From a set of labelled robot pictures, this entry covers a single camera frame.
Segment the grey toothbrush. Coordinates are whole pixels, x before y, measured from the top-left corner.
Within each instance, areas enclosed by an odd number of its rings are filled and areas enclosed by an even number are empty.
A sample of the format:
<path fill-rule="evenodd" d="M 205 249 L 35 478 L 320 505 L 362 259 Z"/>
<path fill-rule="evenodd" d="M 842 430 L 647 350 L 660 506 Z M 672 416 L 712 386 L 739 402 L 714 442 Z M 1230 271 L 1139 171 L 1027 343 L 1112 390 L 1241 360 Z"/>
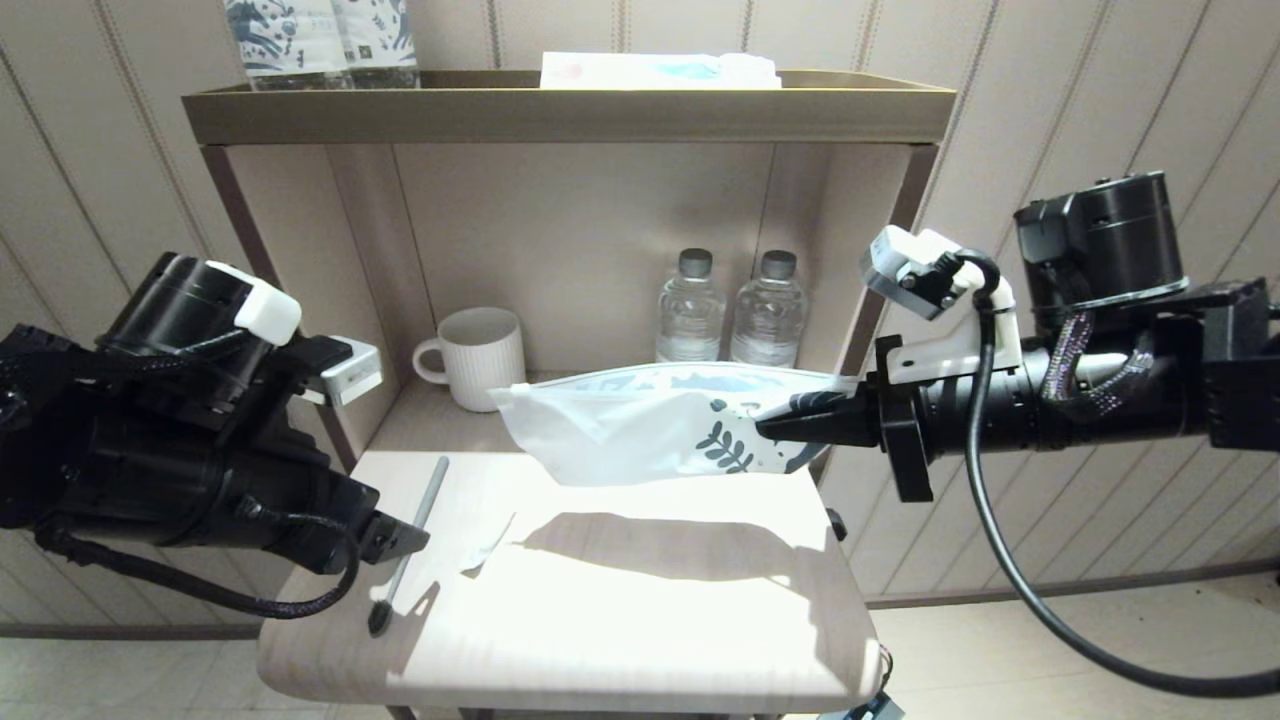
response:
<path fill-rule="evenodd" d="M 410 565 L 410 556 L 426 547 L 430 541 L 430 534 L 426 532 L 428 519 L 434 509 L 438 495 L 440 493 L 445 474 L 449 469 L 451 461 L 448 457 L 440 457 L 433 470 L 428 488 L 425 489 L 422 498 L 419 503 L 417 512 L 415 514 L 413 527 L 419 530 L 422 537 L 422 543 L 416 550 L 410 550 L 406 555 L 401 556 L 397 561 L 396 570 L 390 575 L 387 584 L 387 592 L 381 600 L 374 603 L 371 611 L 367 616 L 367 632 L 371 638 L 381 637 L 387 628 L 390 625 L 394 618 L 394 598 L 399 591 L 401 583 L 404 578 L 407 566 Z"/>

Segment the white leaf-print plastic bag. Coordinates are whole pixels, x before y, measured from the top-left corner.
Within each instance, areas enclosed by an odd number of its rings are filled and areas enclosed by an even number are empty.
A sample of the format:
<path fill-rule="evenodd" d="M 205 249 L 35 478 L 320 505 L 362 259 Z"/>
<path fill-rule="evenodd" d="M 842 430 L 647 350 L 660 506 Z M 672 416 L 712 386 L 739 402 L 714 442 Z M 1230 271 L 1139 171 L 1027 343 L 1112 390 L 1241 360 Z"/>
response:
<path fill-rule="evenodd" d="M 826 450 L 758 421 L 851 398 L 850 375 L 741 363 L 652 363 L 490 391 L 512 441 L 562 486 L 790 474 Z"/>

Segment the small clear water bottle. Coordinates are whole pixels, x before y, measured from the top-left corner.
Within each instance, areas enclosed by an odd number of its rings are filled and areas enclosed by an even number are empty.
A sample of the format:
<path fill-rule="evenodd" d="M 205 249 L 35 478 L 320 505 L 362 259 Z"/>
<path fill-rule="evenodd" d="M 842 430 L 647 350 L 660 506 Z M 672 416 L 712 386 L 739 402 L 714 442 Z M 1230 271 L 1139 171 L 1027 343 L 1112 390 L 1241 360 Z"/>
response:
<path fill-rule="evenodd" d="M 685 249 L 660 288 L 658 363 L 713 363 L 719 359 L 726 296 L 712 279 L 713 255 Z"/>
<path fill-rule="evenodd" d="M 794 368 L 809 307 L 796 279 L 794 252 L 771 250 L 759 273 L 736 295 L 730 360 L 756 366 Z"/>

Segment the white ribbed mug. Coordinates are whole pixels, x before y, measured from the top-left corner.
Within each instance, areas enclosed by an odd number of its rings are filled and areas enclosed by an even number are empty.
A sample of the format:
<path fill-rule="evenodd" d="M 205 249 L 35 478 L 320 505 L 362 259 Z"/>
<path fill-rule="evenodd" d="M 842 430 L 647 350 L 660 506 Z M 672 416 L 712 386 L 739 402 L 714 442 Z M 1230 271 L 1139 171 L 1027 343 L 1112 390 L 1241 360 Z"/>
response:
<path fill-rule="evenodd" d="M 411 363 L 422 380 L 447 387 L 463 410 L 494 413 L 490 392 L 527 378 L 521 320 L 503 307 L 460 310 L 413 348 Z"/>

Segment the beige wooden shelf cabinet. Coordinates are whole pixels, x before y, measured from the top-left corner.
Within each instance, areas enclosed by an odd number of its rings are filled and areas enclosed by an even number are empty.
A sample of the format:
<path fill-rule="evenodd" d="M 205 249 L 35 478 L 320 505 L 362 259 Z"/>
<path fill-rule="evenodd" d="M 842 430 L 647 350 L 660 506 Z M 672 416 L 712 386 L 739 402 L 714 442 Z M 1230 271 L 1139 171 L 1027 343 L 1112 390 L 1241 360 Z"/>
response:
<path fill-rule="evenodd" d="M 823 712 L 879 684 L 881 648 L 808 470 L 790 477 L 561 487 L 420 380 L 415 346 L 460 310 L 524 325 L 531 378 L 649 363 L 681 249 L 735 291 L 771 249 L 812 292 L 799 364 L 855 373 L 879 310 L 859 258 L 916 197 L 927 149 L 886 143 L 375 143 L 232 146 L 216 178 L 256 275 L 300 300 L 310 334 L 376 345 L 383 384 L 321 410 L 340 461 L 412 518 L 449 469 L 384 635 L 389 568 L 308 620 L 269 621 L 259 673 L 333 705 Z M 472 573 L 481 523 L 516 512 Z"/>

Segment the black blue connector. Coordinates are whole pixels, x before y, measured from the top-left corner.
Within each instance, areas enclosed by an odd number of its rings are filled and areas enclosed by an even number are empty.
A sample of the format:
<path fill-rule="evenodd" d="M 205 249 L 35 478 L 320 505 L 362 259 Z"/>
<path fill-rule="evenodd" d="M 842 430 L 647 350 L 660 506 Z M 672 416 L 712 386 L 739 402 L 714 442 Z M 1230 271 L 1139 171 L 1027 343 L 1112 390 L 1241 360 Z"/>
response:
<path fill-rule="evenodd" d="M 905 720 L 905 711 L 887 692 L 878 692 L 863 705 L 852 708 L 824 712 L 814 720 Z"/>

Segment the white blue flat packet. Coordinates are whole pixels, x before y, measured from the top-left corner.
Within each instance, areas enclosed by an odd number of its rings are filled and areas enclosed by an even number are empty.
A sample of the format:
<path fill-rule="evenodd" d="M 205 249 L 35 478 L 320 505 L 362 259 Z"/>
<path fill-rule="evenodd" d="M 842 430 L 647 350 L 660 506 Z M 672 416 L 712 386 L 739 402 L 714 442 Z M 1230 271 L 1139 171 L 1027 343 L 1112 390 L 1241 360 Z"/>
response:
<path fill-rule="evenodd" d="M 768 58 L 741 53 L 544 53 L 539 88 L 550 90 L 777 90 Z"/>

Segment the blue patterned packages on top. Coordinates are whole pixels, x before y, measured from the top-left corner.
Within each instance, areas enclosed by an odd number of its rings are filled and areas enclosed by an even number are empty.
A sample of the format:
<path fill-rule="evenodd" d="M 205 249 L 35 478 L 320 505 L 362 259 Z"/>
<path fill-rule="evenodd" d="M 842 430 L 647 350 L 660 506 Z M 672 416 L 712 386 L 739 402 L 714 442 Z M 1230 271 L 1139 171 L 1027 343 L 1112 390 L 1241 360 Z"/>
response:
<path fill-rule="evenodd" d="M 332 0 L 223 0 L 253 91 L 351 90 Z"/>

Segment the large blue-print water bottle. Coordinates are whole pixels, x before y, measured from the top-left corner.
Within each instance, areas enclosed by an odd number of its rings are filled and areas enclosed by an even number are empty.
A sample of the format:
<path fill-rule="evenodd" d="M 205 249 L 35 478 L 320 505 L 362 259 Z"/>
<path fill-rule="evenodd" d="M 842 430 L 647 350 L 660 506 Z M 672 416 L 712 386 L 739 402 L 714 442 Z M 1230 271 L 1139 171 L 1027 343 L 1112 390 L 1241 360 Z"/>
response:
<path fill-rule="evenodd" d="M 417 88 L 406 0 L 332 0 L 356 88 Z"/>

